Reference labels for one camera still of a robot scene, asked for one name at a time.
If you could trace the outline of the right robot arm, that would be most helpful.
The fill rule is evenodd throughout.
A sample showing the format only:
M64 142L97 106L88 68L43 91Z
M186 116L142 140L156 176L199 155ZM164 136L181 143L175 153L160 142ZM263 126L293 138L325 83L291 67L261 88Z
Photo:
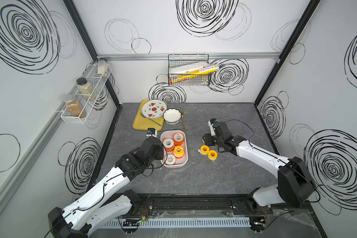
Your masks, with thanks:
M249 139L234 136L227 124L217 119L211 119L208 125L210 133L202 137L206 146L217 146L223 152L247 159L277 179L275 185L258 187L246 197L245 204L252 212L281 203L299 208L317 191L317 185L301 158L280 156L256 146Z

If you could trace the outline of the yellow tape roll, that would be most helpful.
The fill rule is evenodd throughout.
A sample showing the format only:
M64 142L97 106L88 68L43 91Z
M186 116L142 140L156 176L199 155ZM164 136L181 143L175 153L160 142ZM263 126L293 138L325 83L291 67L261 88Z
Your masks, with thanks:
M202 155L207 155L209 151L210 149L207 145L202 145L201 148L199 149L199 153Z

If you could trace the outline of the orange tape roll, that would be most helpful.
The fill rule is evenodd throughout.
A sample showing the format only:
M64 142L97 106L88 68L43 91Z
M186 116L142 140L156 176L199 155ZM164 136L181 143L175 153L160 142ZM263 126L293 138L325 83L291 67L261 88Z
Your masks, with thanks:
M163 145L167 152L173 152L175 149L174 141L170 138L167 138L163 141Z
M185 141L184 134L180 132L174 134L173 141L175 146L182 146Z
M167 166L174 165L176 163L176 157L173 154L168 154L165 158L164 164Z

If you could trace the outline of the white plastic storage box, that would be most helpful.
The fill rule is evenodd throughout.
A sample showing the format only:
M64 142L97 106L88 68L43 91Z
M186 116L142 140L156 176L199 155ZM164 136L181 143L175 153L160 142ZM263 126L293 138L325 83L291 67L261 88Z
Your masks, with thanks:
M178 132L183 133L183 134L184 134L184 137L185 137L185 141L184 141L184 143L183 143L183 145L182 145L182 147L183 147L184 150L185 150L185 154L184 154L184 156L183 156L182 158L180 158L180 159L177 159L177 158L176 158L176 163L175 163L174 165L167 166L167 165L164 164L165 158L166 158L166 156L167 156L168 154L174 154L174 152L167 152L166 149L164 148L165 158L161 161L161 164L162 164L163 166L165 166L166 168L180 168L180 167L183 167L183 166L187 163L187 161L188 161L188 149L187 149L187 143L186 143L186 135L185 135L185 133L184 133L183 131L180 131L180 130L165 131L165 132L163 132L163 133L160 135L160 140L162 141L162 143L163 143L163 141L164 141L165 139L167 139L167 138L170 138L170 139L173 140L174 134L176 134L176 133L178 133Z

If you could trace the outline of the yellow tape roll end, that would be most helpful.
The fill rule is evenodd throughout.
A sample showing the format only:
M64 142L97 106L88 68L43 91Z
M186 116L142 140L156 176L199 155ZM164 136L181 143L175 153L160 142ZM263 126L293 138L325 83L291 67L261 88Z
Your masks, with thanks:
M182 146L176 146L174 148L174 156L177 158L177 159L180 159L184 156L185 154L185 150Z

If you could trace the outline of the orange tape roll front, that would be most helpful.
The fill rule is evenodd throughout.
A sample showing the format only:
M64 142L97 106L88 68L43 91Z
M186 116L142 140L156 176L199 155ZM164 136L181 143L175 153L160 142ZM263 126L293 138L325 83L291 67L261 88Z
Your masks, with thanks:
M175 149L174 141L170 138L167 138L163 141L163 145L167 152L173 152Z

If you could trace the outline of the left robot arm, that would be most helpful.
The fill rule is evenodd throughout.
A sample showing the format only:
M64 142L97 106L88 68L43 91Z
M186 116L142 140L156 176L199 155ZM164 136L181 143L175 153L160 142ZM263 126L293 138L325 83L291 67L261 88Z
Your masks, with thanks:
M145 170L152 170L155 160L163 160L165 147L160 139L150 136L142 145L124 154L111 170L77 201L65 208L54 208L48 214L54 238L88 238L109 221L136 212L140 197L127 190L115 200L110 198Z

